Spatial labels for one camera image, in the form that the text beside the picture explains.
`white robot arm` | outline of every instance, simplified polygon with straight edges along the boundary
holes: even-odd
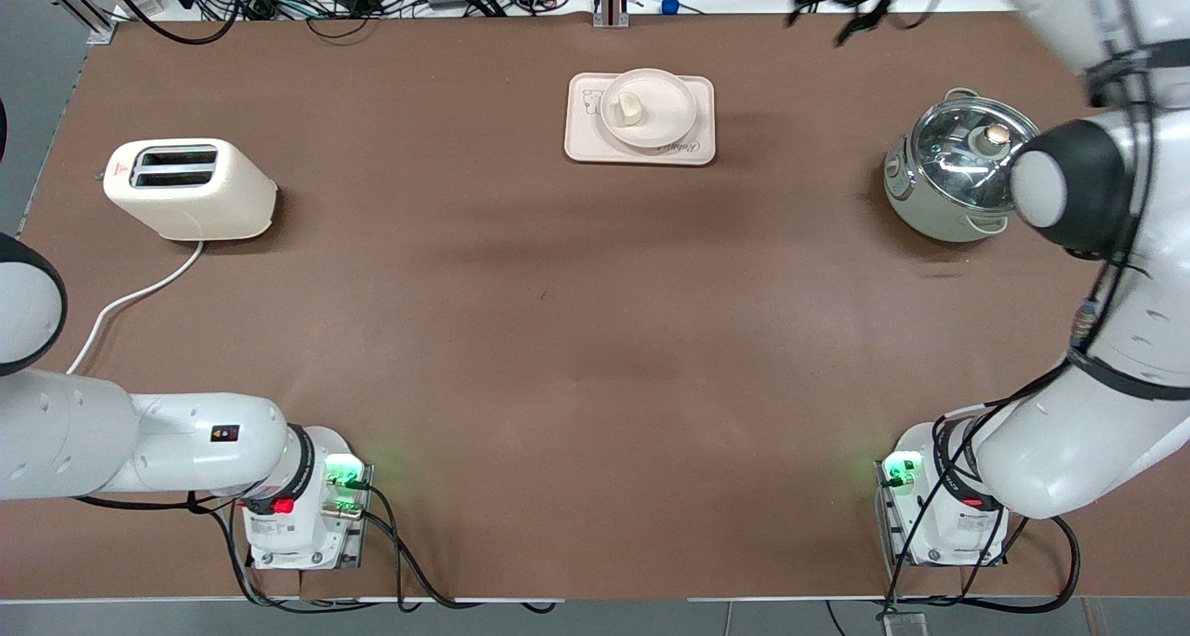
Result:
[[[242,394],[127,394],[27,368],[65,322],[50,263],[0,235],[0,499],[203,491],[240,500],[258,566],[340,566],[365,500],[346,442]]]
[[[1073,511],[1190,439],[1190,0],[1012,1],[1109,107],[1022,148],[1019,213],[1108,266],[1050,378],[990,417],[910,429],[883,462],[915,563],[996,556],[1001,506]]]

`pot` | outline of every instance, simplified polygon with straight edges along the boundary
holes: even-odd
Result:
[[[1038,127],[1015,108],[966,88],[946,93],[884,157],[884,194],[913,229],[938,241],[978,241],[1015,211],[1008,166]]]

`white toaster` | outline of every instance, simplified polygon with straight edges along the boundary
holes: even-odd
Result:
[[[277,183],[226,141],[163,138],[115,149],[104,193],[170,241],[230,241],[269,229]]]

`brown tabletop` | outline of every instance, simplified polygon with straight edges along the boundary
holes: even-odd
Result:
[[[70,293],[39,366],[189,252],[105,199],[115,145],[226,138],[283,188],[275,226],[118,316],[88,374],[269,397],[337,429],[458,597],[879,594],[872,460],[1047,368],[1095,267],[1019,223],[931,242],[882,195],[884,151],[951,87],[1042,129],[1083,114],[1015,18],[833,49],[843,21],[392,21],[340,46],[246,23],[201,48],[124,25],[87,60],[26,230]],[[568,161],[570,77],[645,66],[714,82],[716,161]],[[1188,470],[1178,455],[1071,517],[1081,592],[1190,594],[1190,544],[1169,535]],[[977,590],[1056,592],[1046,526]],[[4,598],[236,594],[209,518],[5,503],[0,530]],[[362,570],[300,590],[392,594],[390,561],[377,537]]]

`pot lid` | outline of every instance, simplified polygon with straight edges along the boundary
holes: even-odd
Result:
[[[1008,166],[1036,135],[1036,125],[1015,108],[959,88],[917,120],[909,145],[947,199],[1000,213],[1015,208]]]

